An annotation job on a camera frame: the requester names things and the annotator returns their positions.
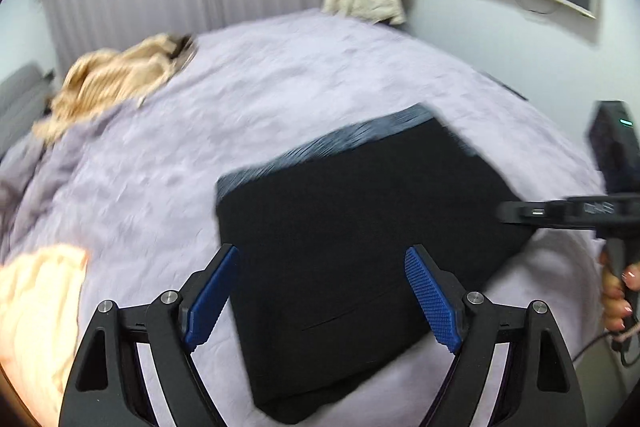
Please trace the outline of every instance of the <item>metal screw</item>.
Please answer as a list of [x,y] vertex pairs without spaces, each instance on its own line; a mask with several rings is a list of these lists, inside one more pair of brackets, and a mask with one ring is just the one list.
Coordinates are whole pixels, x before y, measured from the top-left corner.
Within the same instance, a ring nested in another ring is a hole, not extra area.
[[480,292],[469,292],[466,294],[466,300],[471,304],[482,304],[484,302],[484,295]]
[[111,308],[113,308],[113,302],[111,301],[102,301],[98,304],[98,312],[107,313]]
[[549,306],[547,306],[546,303],[543,303],[542,301],[535,301],[533,303],[533,309],[536,313],[545,314],[549,311]]
[[162,294],[162,296],[160,297],[160,300],[164,304],[171,304],[176,302],[177,298],[178,298],[178,293],[174,292],[173,290],[169,290],[168,292],[164,292]]

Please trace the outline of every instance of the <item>bed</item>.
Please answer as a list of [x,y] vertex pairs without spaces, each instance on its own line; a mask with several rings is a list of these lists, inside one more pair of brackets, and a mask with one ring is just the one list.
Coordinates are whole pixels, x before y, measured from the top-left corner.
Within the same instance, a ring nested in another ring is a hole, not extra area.
[[[442,51],[385,26],[317,10],[197,38],[188,67],[142,107],[126,102],[71,128],[38,162],[3,238],[0,261],[55,243],[90,253],[80,335],[99,302],[151,302],[203,269],[219,247],[216,181],[348,124],[427,105],[525,200],[602,191],[591,160],[528,102]],[[8,176],[0,165],[0,177]],[[572,355],[599,330],[598,244],[545,230],[492,280],[496,303],[549,305]],[[492,366],[475,425],[501,378]],[[150,353],[143,373],[161,426],[172,425]],[[452,357],[428,335],[305,426],[418,425]],[[277,425],[252,404],[229,306],[194,353],[230,427]]]

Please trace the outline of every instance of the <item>black handle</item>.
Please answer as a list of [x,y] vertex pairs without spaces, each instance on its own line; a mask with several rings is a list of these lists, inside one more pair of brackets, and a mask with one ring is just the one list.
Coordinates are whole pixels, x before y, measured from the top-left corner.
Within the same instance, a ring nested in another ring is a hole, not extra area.
[[146,310],[146,332],[160,387],[178,427],[226,427],[176,330],[182,296],[166,304],[159,296]]
[[[607,241],[607,255],[609,256],[609,268],[618,278],[622,279],[625,270],[631,264],[640,263],[640,239],[609,239]],[[631,306],[633,313],[625,317],[623,324],[625,329],[621,333],[626,333],[638,324],[638,292],[631,290],[623,282],[625,288],[625,300]],[[630,339],[623,343],[613,342],[614,351],[628,351]]]

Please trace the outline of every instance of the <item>handheld controller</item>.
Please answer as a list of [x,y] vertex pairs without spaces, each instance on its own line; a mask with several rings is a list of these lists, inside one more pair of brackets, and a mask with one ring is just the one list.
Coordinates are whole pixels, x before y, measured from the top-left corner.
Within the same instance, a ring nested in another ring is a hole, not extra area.
[[[498,217],[504,223],[538,228],[595,230],[607,242],[612,273],[622,278],[627,266],[640,263],[640,144],[625,104],[600,102],[588,137],[607,196],[506,202],[498,208]],[[625,319],[625,330],[612,347],[628,365],[624,353],[631,336],[640,331],[638,293],[626,288],[625,298],[633,314]]]

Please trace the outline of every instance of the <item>hand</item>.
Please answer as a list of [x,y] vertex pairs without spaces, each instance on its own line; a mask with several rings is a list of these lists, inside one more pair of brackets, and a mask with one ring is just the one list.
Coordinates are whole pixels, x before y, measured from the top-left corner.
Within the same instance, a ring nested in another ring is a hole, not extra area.
[[622,275],[623,281],[609,270],[609,258],[603,248],[598,259],[602,269],[602,305],[604,306],[604,327],[609,331],[625,329],[622,319],[629,317],[633,311],[631,304],[625,301],[623,282],[631,290],[640,290],[640,264],[629,266]]

